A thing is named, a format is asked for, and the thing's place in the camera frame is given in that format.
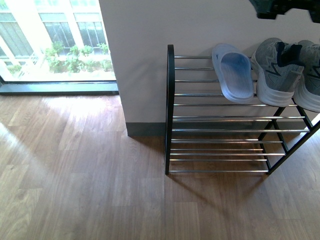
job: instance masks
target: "glass window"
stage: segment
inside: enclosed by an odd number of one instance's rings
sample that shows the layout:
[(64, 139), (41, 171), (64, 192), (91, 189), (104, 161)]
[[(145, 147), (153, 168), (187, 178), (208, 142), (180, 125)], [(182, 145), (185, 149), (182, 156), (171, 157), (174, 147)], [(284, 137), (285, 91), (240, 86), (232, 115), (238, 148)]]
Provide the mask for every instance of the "glass window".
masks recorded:
[(75, 20), (77, 22), (101, 22), (102, 17), (99, 13), (75, 13)]
[(52, 42), (63, 43), (66, 50), (64, 54), (68, 53), (69, 49), (76, 44), (67, 22), (44, 22), (44, 25)]
[(84, 45), (96, 48), (106, 43), (101, 22), (78, 22), (78, 26)]
[(0, 22), (15, 22), (15, 18), (11, 13), (0, 13)]
[(5, 52), (2, 50), (2, 48), (0, 47), (0, 57), (6, 57), (7, 55), (5, 54)]
[(70, 3), (73, 8), (98, 6), (98, 0), (70, 0)]
[(9, 10), (5, 0), (0, 0), (0, 10)]
[(59, 0), (34, 0), (34, 4), (37, 7), (58, 6), (59, 5)]
[(40, 18), (52, 42), (62, 42), (67, 54), (76, 43), (64, 13), (40, 13)]
[(66, 22), (67, 17), (64, 13), (40, 13), (43, 22)]
[(11, 13), (0, 13), (0, 35), (15, 57), (27, 57), (33, 50)]

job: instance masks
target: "window sill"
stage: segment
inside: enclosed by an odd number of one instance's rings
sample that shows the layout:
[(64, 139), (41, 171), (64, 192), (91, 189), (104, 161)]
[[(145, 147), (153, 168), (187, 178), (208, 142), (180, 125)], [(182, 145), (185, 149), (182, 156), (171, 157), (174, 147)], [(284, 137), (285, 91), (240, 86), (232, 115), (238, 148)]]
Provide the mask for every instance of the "window sill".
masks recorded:
[(50, 82), (5, 83), (0, 95), (118, 95), (118, 85), (112, 82)]

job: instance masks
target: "white sole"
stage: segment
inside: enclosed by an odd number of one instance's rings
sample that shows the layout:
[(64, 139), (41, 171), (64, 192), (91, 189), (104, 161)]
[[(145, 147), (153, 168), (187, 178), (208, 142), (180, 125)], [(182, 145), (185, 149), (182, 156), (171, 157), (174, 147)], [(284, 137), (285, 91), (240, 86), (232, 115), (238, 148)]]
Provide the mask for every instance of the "white sole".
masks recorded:
[(263, 68), (256, 60), (256, 51), (251, 57), (252, 69), (258, 75), (256, 84), (256, 95), (258, 99), (264, 104), (276, 107), (286, 107), (292, 102), (294, 92), (277, 91), (268, 87), (266, 83), (266, 76)]
[(309, 92), (305, 85), (305, 78), (302, 75), (301, 80), (296, 86), (293, 99), (300, 107), (320, 113), (320, 96)]

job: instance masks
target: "chrome rod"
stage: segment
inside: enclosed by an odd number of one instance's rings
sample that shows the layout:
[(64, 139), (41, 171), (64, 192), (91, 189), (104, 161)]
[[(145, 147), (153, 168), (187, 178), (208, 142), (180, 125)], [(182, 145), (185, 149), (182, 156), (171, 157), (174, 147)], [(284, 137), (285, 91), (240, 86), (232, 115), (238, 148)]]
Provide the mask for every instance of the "chrome rod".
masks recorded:
[(224, 95), (221, 92), (217, 93), (175, 93), (175, 97), (223, 97)]
[(241, 130), (228, 130), (228, 129), (172, 129), (173, 132), (189, 132), (189, 133), (309, 133), (308, 129), (241, 129)]
[[(226, 107), (226, 106), (239, 106), (239, 107), (274, 107), (267, 104), (211, 104), (211, 103), (175, 103), (175, 107)], [(296, 107), (296, 104), (290, 104), (287, 107)]]
[(212, 59), (211, 56), (174, 56), (175, 59)]
[(266, 162), (267, 159), (170, 159), (173, 162)]
[(263, 120), (263, 119), (304, 119), (304, 116), (173, 116), (175, 121), (185, 121), (189, 119), (225, 119), (225, 120)]
[(272, 119), (173, 119), (173, 122), (206, 122), (206, 123), (224, 123), (224, 122), (270, 122)]
[(257, 139), (175, 139), (174, 144), (281, 144), (282, 141), (259, 141)]
[(219, 83), (218, 79), (176, 79), (176, 83)]
[(284, 156), (285, 153), (170, 153), (173, 156)]
[(268, 170), (169, 170), (169, 173), (267, 173)]
[(262, 148), (171, 148), (171, 151), (262, 151)]
[(213, 67), (175, 67), (174, 70), (214, 71)]

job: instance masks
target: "shelf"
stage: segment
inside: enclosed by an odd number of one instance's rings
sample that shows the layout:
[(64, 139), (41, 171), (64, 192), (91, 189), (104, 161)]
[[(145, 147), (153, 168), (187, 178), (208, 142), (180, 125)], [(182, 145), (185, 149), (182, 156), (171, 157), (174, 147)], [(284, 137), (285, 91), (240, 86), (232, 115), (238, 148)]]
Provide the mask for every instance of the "shelf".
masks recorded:
[[(275, 107), (261, 103), (254, 94), (254, 102), (236, 104), (225, 99), (221, 91), (190, 92), (179, 90), (176, 85), (202, 84), (206, 88), (219, 84), (215, 77), (178, 77), (176, 72), (214, 72), (207, 64), (202, 66), (176, 66), (176, 61), (210, 61), (210, 56), (183, 56), (174, 54), (174, 46), (167, 51), (167, 96), (165, 130), (165, 174), (174, 173), (266, 173), (271, 174), (319, 128), (313, 125), (306, 111), (295, 104)], [(248, 109), (271, 109), (265, 115), (228, 115), (228, 109), (250, 112)], [(184, 110), (204, 110), (214, 113), (181, 114)], [(285, 109), (296, 109), (295, 115), (282, 115)], [(302, 123), (300, 129), (281, 128), (281, 121)], [(286, 140), (288, 136), (298, 140)]]

